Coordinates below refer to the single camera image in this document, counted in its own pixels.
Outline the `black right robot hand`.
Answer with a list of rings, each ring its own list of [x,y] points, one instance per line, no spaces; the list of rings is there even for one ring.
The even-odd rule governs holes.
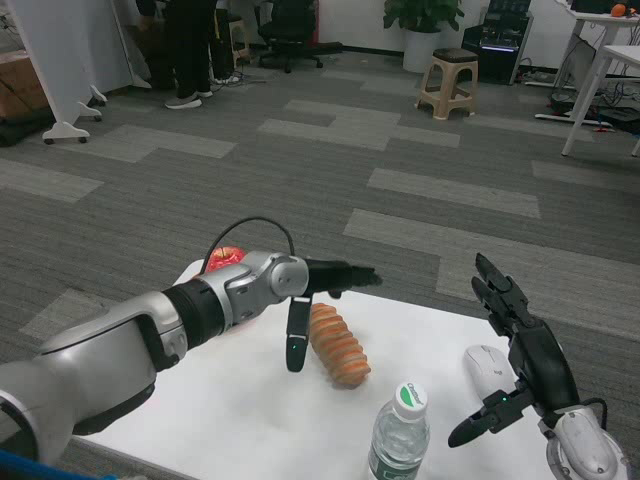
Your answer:
[[[580,397],[566,357],[550,327],[528,310],[528,299],[512,277],[503,274],[487,257],[475,257],[478,274],[471,287],[489,312],[489,324],[508,339],[508,361],[517,380],[511,392],[498,389],[482,400],[480,410],[457,425],[448,446],[465,445],[485,432],[497,434],[533,407],[543,419],[555,423],[558,412],[576,406]]]

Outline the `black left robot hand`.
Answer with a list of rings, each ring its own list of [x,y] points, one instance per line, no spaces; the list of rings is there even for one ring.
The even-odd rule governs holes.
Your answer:
[[[310,337],[313,296],[327,292],[340,299],[354,287],[379,286],[382,277],[373,267],[351,265],[344,261],[307,259],[309,281],[304,292],[291,299],[286,328],[286,366],[290,372],[303,369]]]

